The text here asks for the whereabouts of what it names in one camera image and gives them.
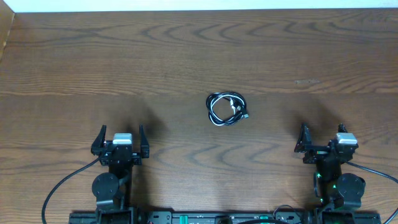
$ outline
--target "white wall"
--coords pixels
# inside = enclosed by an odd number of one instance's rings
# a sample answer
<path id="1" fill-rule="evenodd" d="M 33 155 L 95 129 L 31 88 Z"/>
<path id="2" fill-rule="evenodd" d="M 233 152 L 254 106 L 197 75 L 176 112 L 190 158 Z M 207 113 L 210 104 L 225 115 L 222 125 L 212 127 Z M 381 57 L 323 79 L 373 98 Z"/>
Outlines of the white wall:
<path id="1" fill-rule="evenodd" d="M 398 0 L 4 0 L 14 12 L 398 7 Z"/>

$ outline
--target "black wire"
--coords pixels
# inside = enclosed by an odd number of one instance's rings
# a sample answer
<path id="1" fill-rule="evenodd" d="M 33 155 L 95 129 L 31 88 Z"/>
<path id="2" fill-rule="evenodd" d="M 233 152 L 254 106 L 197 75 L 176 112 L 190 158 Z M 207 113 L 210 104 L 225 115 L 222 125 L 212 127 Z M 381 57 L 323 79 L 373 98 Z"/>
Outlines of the black wire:
<path id="1" fill-rule="evenodd" d="M 276 219 L 276 213 L 277 213 L 278 209 L 280 209 L 280 208 L 282 208 L 282 207 L 289 207 L 289 208 L 291 208 L 291 209 L 296 213 L 296 215 L 301 219 L 301 215 L 297 212 L 296 209 L 294 209 L 294 207 L 291 207 L 290 205 L 279 205 L 279 206 L 274 210 L 274 212 L 272 213 L 272 218 L 273 218 L 273 219 Z"/>
<path id="2" fill-rule="evenodd" d="M 52 194 L 54 194 L 54 192 L 55 192 L 55 191 L 61 186 L 61 184 L 63 184 L 67 179 L 69 179 L 69 178 L 73 177 L 75 174 L 78 174 L 78 173 L 80 173 L 81 171 L 83 171 L 83 170 L 85 170 L 85 169 L 91 167 L 91 166 L 94 165 L 96 162 L 98 162 L 100 159 L 101 159 L 101 158 L 98 157 L 96 160 L 94 160 L 93 162 L 89 163 L 88 165 L 86 165 L 86 166 L 84 166 L 84 167 L 82 167 L 82 168 L 80 168 L 80 169 L 74 171 L 73 173 L 67 175 L 64 179 L 62 179 L 62 180 L 51 190 L 51 192 L 49 193 L 49 195 L 48 195 L 47 198 L 45 199 L 44 204 L 43 204 L 43 208 L 42 208 L 42 222 L 43 222 L 43 224 L 47 224 L 47 222 L 45 221 L 45 208 L 47 207 L 47 204 L 48 204 L 48 202 L 49 202 L 50 197 L 52 196 Z"/>
<path id="3" fill-rule="evenodd" d="M 275 219 L 267 219 L 267 220 L 255 219 L 255 220 L 249 220 L 249 221 L 241 222 L 241 223 L 238 223 L 238 224 L 257 224 L 257 223 L 290 224 L 288 222 L 283 222 L 283 221 L 275 220 Z"/>
<path id="4" fill-rule="evenodd" d="M 366 171 L 371 172 L 371 173 L 373 173 L 373 174 L 377 174 L 377 175 L 380 175 L 380 176 L 382 176 L 382 177 L 388 178 L 388 179 L 390 179 L 390 180 L 392 180 L 392 181 L 394 181 L 395 183 L 398 184 L 398 179 L 396 179 L 395 177 L 392 177 L 392 176 L 390 176 L 390 175 L 388 175 L 388 174 L 385 174 L 385 173 L 379 172 L 379 171 L 377 171 L 377 170 L 370 169 L 370 168 L 367 168 L 367 167 L 365 167 L 365 166 L 361 166 L 361 165 L 358 165 L 358 164 L 355 164 L 355 163 L 352 163 L 352 162 L 348 162 L 348 161 L 344 161 L 344 162 L 347 163 L 348 165 L 353 166 L 353 167 L 360 168 L 360 169 L 362 169 L 362 170 L 366 170 Z M 384 224 L 388 224 L 389 222 L 391 222 L 391 220 L 393 220 L 397 214 L 398 214 L 398 208 L 397 208 L 397 209 L 395 210 L 395 212 L 384 222 Z"/>
<path id="5" fill-rule="evenodd" d="M 221 98 L 228 100 L 228 101 L 232 101 L 231 107 L 234 109 L 234 115 L 232 115 L 228 119 L 219 118 L 217 116 L 217 114 L 213 111 L 214 105 Z M 237 123 L 238 121 L 242 120 L 243 118 L 249 117 L 248 111 L 246 109 L 246 107 L 247 107 L 246 101 L 244 100 L 242 95 L 240 95 L 239 93 L 235 93 L 235 92 L 224 92 L 224 93 L 211 94 L 206 99 L 206 107 L 207 107 L 207 110 L 209 111 L 208 116 L 209 116 L 210 121 L 217 126 L 233 125 L 233 124 Z"/>

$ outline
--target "black cable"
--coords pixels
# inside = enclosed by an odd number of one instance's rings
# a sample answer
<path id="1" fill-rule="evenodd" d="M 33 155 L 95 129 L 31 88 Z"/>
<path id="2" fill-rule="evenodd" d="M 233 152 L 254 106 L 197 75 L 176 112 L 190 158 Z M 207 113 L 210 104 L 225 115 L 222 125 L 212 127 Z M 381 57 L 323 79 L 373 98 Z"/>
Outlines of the black cable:
<path id="1" fill-rule="evenodd" d="M 274 210 L 274 212 L 272 213 L 272 218 L 273 218 L 273 219 L 276 219 L 276 213 L 277 213 L 277 211 L 278 211 L 280 208 L 282 208 L 282 207 L 289 207 L 289 208 L 291 208 L 291 209 L 296 213 L 296 215 L 300 218 L 300 220 L 301 220 L 301 215 L 298 213 L 298 211 L 297 211 L 296 209 L 294 209 L 294 207 L 291 207 L 290 205 L 279 205 L 279 206 Z"/>
<path id="2" fill-rule="evenodd" d="M 42 208 L 42 222 L 43 224 L 47 224 L 47 222 L 45 221 L 45 208 L 47 207 L 47 204 L 50 200 L 50 197 L 52 196 L 52 194 L 54 194 L 54 192 L 61 186 L 61 184 L 63 184 L 67 179 L 73 177 L 75 174 L 80 173 L 81 171 L 91 167 L 92 165 L 94 165 L 96 162 L 98 162 L 101 159 L 101 157 L 98 157 L 96 160 L 94 160 L 93 162 L 89 163 L 88 165 L 74 171 L 73 173 L 67 175 L 64 179 L 62 179 L 49 193 L 49 195 L 47 196 L 47 198 L 44 201 L 43 204 L 43 208 Z"/>
<path id="3" fill-rule="evenodd" d="M 353 167 L 356 167 L 356 168 L 359 168 L 359 169 L 362 169 L 362 170 L 366 170 L 366 171 L 371 172 L 371 173 L 373 173 L 373 174 L 377 174 L 377 175 L 380 175 L 380 176 L 382 176 L 382 177 L 388 178 L 388 179 L 390 179 L 390 180 L 392 180 L 392 181 L 394 181 L 395 183 L 398 184 L 398 179 L 396 179 L 395 177 L 392 177 L 392 176 L 390 176 L 390 175 L 388 175 L 388 174 L 385 174 L 385 173 L 379 172 L 379 171 L 377 171 L 377 170 L 370 169 L 370 168 L 367 168 L 367 167 L 364 167 L 364 166 L 361 166 L 361 165 L 358 165 L 358 164 L 355 164 L 355 163 L 352 163 L 352 162 L 348 162 L 348 161 L 344 161 L 344 162 L 347 163 L 348 165 L 353 166 Z M 398 214 L 398 208 L 397 208 L 397 209 L 395 210 L 395 212 L 384 222 L 384 224 L 388 224 L 389 222 L 391 222 L 391 220 L 393 220 L 397 214 Z"/>
<path id="4" fill-rule="evenodd" d="M 217 114 L 213 111 L 214 105 L 218 100 L 225 99 L 228 100 L 231 104 L 232 109 L 234 110 L 234 115 L 229 117 L 228 119 L 221 119 L 217 116 Z M 210 121 L 217 125 L 233 125 L 243 118 L 248 118 L 248 111 L 246 110 L 247 104 L 244 100 L 243 96 L 239 93 L 234 92 L 224 92 L 224 93 L 213 93 L 206 99 L 206 107 L 209 111 L 209 119 Z"/>
<path id="5" fill-rule="evenodd" d="M 238 224 L 257 224 L 257 223 L 290 224 L 288 222 L 283 222 L 283 221 L 275 220 L 275 219 L 267 219 L 267 220 L 255 219 L 255 220 L 249 220 L 249 221 L 241 222 L 241 223 L 238 223 Z"/>

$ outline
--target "wooden tabletop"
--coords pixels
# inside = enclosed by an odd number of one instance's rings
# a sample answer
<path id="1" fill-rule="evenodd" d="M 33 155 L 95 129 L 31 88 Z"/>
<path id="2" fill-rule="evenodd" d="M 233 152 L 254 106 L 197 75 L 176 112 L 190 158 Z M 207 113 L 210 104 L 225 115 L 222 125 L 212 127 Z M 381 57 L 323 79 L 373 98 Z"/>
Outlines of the wooden tabletop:
<path id="1" fill-rule="evenodd" d="M 304 121 L 322 145 L 344 122 L 359 141 L 352 162 L 398 177 L 397 9 L 17 14 L 0 86 L 1 223 L 40 223 L 54 185 L 95 159 L 102 124 L 107 139 L 139 139 L 145 126 L 150 158 L 133 168 L 134 205 L 319 203 L 315 166 L 294 153 Z M 249 118 L 212 124 L 205 100 L 216 91 L 242 94 Z M 106 171 L 66 181 L 47 221 L 94 210 L 91 183 Z M 395 183 L 343 172 L 366 181 L 361 209 L 383 220 L 396 209 Z"/>

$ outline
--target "white background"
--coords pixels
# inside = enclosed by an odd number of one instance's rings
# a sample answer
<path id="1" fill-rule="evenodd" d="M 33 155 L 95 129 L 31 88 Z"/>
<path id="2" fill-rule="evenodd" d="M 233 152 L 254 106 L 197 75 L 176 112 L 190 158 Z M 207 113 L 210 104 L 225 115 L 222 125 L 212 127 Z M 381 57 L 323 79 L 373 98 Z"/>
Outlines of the white background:
<path id="1" fill-rule="evenodd" d="M 14 12 L 398 7 L 398 0 L 4 0 Z"/>

